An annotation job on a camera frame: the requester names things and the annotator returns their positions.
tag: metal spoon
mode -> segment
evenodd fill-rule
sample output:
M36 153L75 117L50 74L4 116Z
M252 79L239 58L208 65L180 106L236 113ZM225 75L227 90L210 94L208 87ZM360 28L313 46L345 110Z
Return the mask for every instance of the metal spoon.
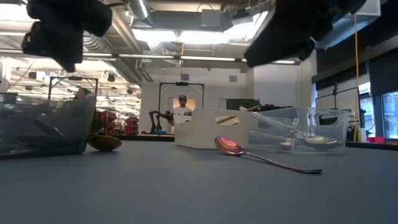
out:
M320 174L322 173L321 169L307 169L307 168L301 168L301 167L296 167L296 166L288 166L285 164L281 164L277 161L273 161L272 159L268 159L268 158L264 158L255 154L251 154L250 152L245 152L243 148L241 148L238 144L236 144L236 142L229 140L227 138L224 137L217 137L215 140L216 143L216 147L223 151L225 154L230 155L230 156L241 156L243 154L245 155L249 155L252 157L255 157L257 159L261 159L264 162L277 166L277 167L281 167L281 168L285 168L291 171L295 171L295 172L300 172L303 174Z

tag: white shirt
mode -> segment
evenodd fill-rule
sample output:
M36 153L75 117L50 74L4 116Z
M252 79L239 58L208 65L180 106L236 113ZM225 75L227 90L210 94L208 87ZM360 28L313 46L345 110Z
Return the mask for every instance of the white shirt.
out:
M190 108L181 107L181 106L174 108L172 111L174 115L184 115L184 116L189 116L188 112L192 113L192 110Z

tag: man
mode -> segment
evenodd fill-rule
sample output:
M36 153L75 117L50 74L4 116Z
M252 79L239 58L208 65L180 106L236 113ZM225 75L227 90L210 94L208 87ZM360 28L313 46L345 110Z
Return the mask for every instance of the man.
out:
M178 102L180 102L180 106L176 107L173 109L172 114L173 115L184 115L184 116L191 116L192 115L192 110L188 108L187 105L187 96L185 95L180 95L178 97Z

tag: transparent storage box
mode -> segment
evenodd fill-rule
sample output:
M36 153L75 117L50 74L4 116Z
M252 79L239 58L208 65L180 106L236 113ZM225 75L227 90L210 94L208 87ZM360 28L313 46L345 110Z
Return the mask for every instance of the transparent storage box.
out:
M287 108L253 113L249 148L303 154L345 151L348 113L316 108Z
M84 152L96 96L42 100L0 94L0 156Z

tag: spoon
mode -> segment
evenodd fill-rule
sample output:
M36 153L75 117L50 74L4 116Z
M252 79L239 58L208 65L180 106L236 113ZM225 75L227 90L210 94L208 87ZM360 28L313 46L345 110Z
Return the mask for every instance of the spoon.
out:
M277 167L281 167L281 168L285 168L285 169L288 169L291 171L303 173L303 174L320 174L320 173L322 173L321 169L307 169L307 168L301 168L301 167L296 167L296 166L288 166L285 164L281 164L277 161L274 161L272 159L264 158L264 157L252 154L250 152L245 152L243 148L241 148L238 144L236 144L236 142L229 140L227 138L224 138L224 137L217 137L214 141L216 143L216 147L219 150L221 150L222 152L224 152L225 154L230 155L230 156L241 156L241 155L245 154L245 155L255 157L257 159L261 159L268 164L271 164L271 165L274 165Z

